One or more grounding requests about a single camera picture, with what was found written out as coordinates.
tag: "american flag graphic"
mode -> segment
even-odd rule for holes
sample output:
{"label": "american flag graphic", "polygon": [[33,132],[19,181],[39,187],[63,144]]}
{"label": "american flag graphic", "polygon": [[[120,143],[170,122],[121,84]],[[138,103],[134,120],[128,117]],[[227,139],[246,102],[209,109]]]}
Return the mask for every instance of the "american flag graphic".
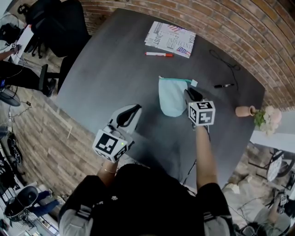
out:
{"label": "american flag graphic", "polygon": [[190,55],[190,52],[185,50],[183,47],[179,47],[176,51],[179,51],[181,53],[184,53],[184,54],[187,54],[187,55]]}
{"label": "american flag graphic", "polygon": [[169,25],[168,28],[171,29],[171,30],[174,31],[174,32],[177,32],[177,31],[179,31],[179,30],[182,30],[182,28],[177,27],[177,26],[175,26],[175,25]]}

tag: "teal zipper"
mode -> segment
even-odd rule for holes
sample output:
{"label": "teal zipper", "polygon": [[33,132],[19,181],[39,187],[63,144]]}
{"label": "teal zipper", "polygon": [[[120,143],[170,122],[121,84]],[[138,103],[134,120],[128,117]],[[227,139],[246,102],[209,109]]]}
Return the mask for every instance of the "teal zipper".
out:
{"label": "teal zipper", "polygon": [[192,80],[190,79],[173,79],[173,78],[159,78],[159,79],[164,79],[164,80],[179,80],[179,81],[185,81],[188,83],[192,83]]}

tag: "small vase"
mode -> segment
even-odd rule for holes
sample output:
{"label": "small vase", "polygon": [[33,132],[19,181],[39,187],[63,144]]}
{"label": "small vase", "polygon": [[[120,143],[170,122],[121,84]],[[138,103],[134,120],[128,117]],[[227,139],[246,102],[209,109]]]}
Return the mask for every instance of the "small vase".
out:
{"label": "small vase", "polygon": [[236,116],[245,117],[245,116],[254,116],[256,109],[254,106],[238,106],[236,107]]}

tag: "marker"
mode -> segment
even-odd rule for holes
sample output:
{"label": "marker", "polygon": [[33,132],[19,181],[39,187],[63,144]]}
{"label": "marker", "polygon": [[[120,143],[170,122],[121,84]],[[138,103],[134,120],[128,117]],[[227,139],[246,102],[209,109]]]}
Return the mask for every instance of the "marker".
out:
{"label": "marker", "polygon": [[171,53],[151,53],[151,52],[146,52],[145,54],[147,56],[173,57],[173,54],[171,54]]}
{"label": "marker", "polygon": [[229,87],[229,86],[234,86],[235,84],[234,83],[229,83],[229,84],[219,84],[219,85],[215,85],[214,88],[218,89],[218,88],[226,88],[226,87]]}

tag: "brick wall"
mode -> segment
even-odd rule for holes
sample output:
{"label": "brick wall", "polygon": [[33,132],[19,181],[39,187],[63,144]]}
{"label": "brick wall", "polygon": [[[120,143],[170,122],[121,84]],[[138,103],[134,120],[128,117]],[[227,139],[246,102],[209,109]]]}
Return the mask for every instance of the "brick wall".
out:
{"label": "brick wall", "polygon": [[80,1],[91,34],[117,8],[168,20],[235,58],[265,87],[265,105],[295,110],[295,5],[291,1]]}

